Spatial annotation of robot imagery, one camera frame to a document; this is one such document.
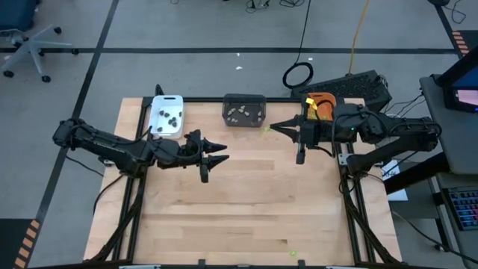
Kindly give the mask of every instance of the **wooden table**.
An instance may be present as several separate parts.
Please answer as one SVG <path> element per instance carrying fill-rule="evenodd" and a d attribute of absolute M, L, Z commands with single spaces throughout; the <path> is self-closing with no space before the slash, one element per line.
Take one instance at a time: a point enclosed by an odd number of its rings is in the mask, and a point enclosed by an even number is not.
<path fill-rule="evenodd" d="M 134 139 L 141 100 L 122 101 L 116 135 Z M 221 103 L 186 103 L 184 133 L 201 129 L 203 137 L 228 146 L 217 155 L 231 157 L 210 172 L 208 184 L 200 182 L 196 167 L 149 168 L 134 263 L 195 265 L 206 259 L 208 265 L 297 265 L 304 259 L 307 265 L 353 265 L 336 159 L 309 150 L 305 164 L 297 165 L 297 145 L 290 138 L 262 129 L 227 127 L 221 112 Z M 267 103 L 264 126 L 299 113 L 298 103 Z M 321 146 L 330 150 L 329 143 Z M 374 148 L 362 142 L 354 147 L 357 153 Z M 107 168 L 102 188 L 117 175 L 115 167 Z M 116 229 L 125 182 L 100 199 L 86 259 Z M 401 259 L 383 184 L 372 178 L 361 183 L 371 229 Z M 358 226 L 357 231 L 361 257 L 366 260 Z"/>

